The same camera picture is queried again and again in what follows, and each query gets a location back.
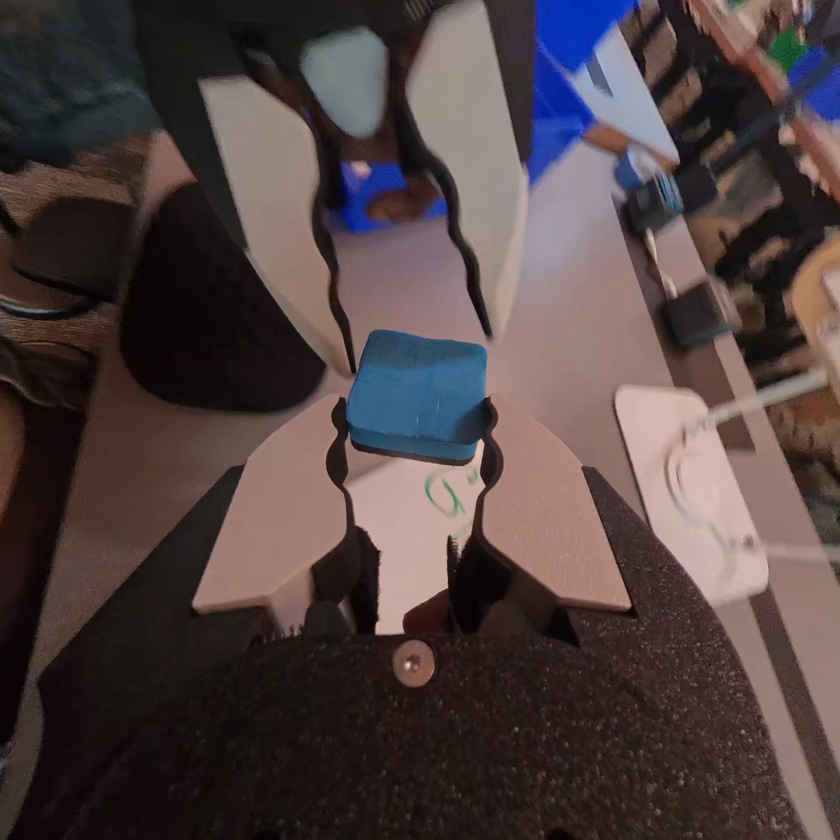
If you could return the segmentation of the white whiteboard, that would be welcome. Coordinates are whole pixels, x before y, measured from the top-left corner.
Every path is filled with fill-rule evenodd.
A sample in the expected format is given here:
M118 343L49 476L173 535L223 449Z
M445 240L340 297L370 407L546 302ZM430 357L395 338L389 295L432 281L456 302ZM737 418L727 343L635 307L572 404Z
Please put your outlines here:
M465 465L388 458L348 485L356 523L380 551L378 635L403 631L415 606L447 589L447 547L471 534L484 445Z

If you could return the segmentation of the person's grey jacket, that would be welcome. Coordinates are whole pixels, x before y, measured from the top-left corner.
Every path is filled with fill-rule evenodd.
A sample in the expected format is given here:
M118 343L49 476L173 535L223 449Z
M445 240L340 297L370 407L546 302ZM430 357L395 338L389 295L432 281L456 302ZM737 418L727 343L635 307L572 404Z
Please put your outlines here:
M1 166L67 168L80 152L160 128L132 2L1 2Z

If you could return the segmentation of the white metal desk stand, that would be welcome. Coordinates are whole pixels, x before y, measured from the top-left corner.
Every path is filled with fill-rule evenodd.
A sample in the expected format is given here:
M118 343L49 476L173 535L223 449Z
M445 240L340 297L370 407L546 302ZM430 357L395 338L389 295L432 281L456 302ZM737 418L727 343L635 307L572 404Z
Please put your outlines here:
M769 585L768 558L838 562L838 546L762 541L718 428L833 383L821 367L710 409L695 392L624 384L616 420L650 528L712 606Z

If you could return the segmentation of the person's left hand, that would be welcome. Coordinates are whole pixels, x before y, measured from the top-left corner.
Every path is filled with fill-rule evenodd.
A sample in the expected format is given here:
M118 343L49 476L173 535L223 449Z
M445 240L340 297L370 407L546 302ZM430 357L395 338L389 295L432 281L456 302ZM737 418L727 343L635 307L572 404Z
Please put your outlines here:
M408 175L399 188L381 192L366 206L369 220L381 224L411 223L421 219L442 198L436 182L426 174Z

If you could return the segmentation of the dark battery charger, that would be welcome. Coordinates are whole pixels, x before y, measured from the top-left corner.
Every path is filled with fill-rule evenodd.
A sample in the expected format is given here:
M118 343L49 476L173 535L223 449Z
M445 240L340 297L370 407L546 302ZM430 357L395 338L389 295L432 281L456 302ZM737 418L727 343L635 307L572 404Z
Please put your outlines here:
M626 194L624 214L628 228L642 238L654 235L685 213L685 203L676 178L662 170L647 184Z

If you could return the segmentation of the small blue plastic bin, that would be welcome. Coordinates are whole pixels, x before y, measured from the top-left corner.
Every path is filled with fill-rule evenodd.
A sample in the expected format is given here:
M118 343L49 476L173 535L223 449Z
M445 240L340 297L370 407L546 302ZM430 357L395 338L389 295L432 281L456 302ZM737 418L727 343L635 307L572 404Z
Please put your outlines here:
M827 123L839 121L839 58L808 45L787 73L802 106Z

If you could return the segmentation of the green plastic bin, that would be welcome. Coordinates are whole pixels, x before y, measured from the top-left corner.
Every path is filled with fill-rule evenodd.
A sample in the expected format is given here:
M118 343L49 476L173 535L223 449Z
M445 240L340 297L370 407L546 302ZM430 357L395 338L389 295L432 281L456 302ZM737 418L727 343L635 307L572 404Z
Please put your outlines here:
M777 34L766 49L766 55L787 75L795 64L807 54L809 48L805 30L802 27L792 27Z

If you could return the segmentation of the person's striped shirt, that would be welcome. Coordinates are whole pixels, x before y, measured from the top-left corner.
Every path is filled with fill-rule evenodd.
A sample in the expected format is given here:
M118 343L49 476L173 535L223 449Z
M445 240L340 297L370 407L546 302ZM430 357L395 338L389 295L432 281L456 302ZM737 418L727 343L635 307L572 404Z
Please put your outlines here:
M2 203L2 314L31 322L80 319L116 302L135 222L128 201L74 192L21 222ZM2 388L49 409L84 414L97 363L54 340L2 336Z

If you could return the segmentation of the grey box device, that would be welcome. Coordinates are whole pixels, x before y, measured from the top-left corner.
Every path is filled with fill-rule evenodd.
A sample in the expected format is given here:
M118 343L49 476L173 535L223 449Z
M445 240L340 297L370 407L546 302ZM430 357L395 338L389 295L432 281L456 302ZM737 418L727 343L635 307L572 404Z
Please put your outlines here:
M668 341L682 351L706 348L719 336L742 329L728 286L713 276L668 297L659 306L658 316Z

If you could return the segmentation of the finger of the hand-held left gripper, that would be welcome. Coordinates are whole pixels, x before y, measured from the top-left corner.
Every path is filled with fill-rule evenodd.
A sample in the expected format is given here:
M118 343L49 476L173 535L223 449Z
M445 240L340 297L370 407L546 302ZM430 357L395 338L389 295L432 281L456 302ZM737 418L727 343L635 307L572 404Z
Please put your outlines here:
M529 176L483 2L434 12L405 80L406 108L447 205L484 334L500 339L521 276Z
M299 113L247 77L201 80L199 88L248 260L312 350L339 375L353 375L315 137Z

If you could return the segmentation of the blue whiteboard eraser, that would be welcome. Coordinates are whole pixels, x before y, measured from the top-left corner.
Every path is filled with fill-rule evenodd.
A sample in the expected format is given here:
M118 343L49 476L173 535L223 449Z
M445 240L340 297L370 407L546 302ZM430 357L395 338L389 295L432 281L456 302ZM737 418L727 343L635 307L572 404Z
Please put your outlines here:
M363 452L468 464L487 429L487 350L407 332L370 333L346 402Z

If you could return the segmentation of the blue tape roll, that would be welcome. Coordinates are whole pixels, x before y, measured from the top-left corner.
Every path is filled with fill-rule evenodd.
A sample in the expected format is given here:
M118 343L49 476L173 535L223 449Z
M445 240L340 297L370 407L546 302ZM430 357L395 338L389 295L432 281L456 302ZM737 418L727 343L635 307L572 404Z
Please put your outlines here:
M661 165L645 148L631 144L618 155L614 167L616 184L625 192L632 193L660 173Z

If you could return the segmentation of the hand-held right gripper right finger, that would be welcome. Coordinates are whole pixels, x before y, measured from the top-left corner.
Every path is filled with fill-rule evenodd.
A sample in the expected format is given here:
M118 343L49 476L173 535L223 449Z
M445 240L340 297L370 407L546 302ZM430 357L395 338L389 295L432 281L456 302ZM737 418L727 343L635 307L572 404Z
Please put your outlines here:
M484 488L449 578L458 630L550 634L567 611L633 616L582 462L512 400L486 404Z

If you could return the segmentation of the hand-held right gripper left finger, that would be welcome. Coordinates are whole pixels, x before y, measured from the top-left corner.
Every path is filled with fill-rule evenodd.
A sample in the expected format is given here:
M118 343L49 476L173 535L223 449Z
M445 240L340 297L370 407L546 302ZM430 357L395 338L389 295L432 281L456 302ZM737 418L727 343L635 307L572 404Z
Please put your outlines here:
M258 608L285 635L325 602L351 632L378 620L379 561L350 493L345 399L328 394L248 457L192 600L200 614Z

